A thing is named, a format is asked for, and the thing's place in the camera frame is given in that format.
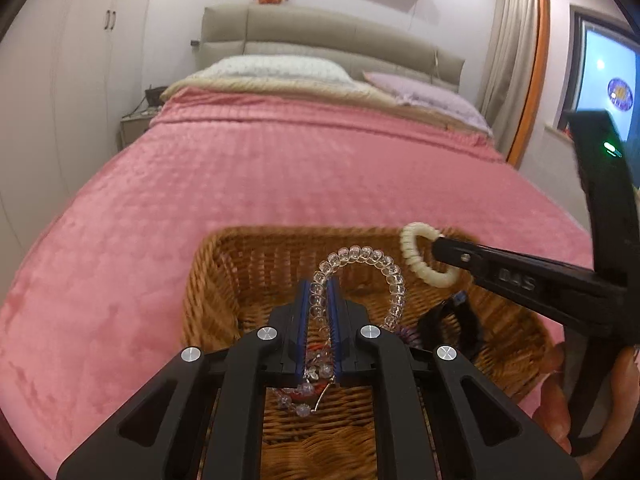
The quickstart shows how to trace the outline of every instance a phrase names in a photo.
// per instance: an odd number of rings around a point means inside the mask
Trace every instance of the round window sticker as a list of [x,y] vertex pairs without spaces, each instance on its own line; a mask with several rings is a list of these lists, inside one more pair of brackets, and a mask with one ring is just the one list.
[[613,105],[623,112],[631,110],[634,105],[634,95],[631,88],[620,78],[614,78],[609,82],[609,99]]

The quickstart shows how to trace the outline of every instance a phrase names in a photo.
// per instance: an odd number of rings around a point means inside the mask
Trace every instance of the window frame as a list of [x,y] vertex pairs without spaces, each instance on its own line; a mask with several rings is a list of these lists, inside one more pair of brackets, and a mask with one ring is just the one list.
[[594,30],[634,50],[638,50],[640,46],[640,36],[634,34],[633,30],[621,20],[601,14],[595,10],[574,5],[570,6],[570,13],[569,55],[564,76],[564,85],[562,86],[562,95],[564,98],[560,103],[555,120],[556,127],[561,131],[566,128],[567,124],[562,112],[565,110],[575,110],[580,90],[582,89],[586,31]]

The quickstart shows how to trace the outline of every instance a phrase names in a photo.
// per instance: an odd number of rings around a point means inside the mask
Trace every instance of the wicker basket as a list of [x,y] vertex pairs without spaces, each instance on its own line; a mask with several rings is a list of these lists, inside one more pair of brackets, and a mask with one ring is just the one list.
[[[472,240],[455,230],[449,237]],[[399,231],[390,228],[230,228],[205,238],[195,255],[184,300],[183,342],[207,352],[227,348],[243,333],[264,325],[274,306],[292,301],[296,285],[340,247],[369,245],[389,254],[402,269],[407,297],[401,324],[418,317],[457,290],[466,290],[484,327],[486,343],[476,365],[512,399],[535,385],[550,339],[537,316],[500,296],[473,286],[462,272],[455,287],[427,286],[403,263]],[[426,261],[429,243],[419,239]],[[367,265],[340,270],[346,298],[364,304],[381,324],[388,309],[388,285]],[[455,322],[446,327],[455,344]],[[299,418],[276,407],[268,395],[264,413],[261,478],[350,480],[376,478],[376,445],[368,388],[330,388],[321,411]]]

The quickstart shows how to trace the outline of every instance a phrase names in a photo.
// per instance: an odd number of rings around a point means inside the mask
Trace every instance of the wardrobe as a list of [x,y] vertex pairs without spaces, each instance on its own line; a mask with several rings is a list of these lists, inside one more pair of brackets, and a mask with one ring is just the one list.
[[38,234],[118,150],[149,0],[28,0],[0,43],[0,304]]

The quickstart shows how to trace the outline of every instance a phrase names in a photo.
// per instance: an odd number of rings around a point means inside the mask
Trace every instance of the beige leather headboard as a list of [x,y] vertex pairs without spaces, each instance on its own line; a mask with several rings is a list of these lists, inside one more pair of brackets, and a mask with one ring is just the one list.
[[198,68],[240,54],[322,57],[357,80],[362,72],[396,73],[455,92],[465,62],[415,36],[337,12],[291,5],[207,7]]

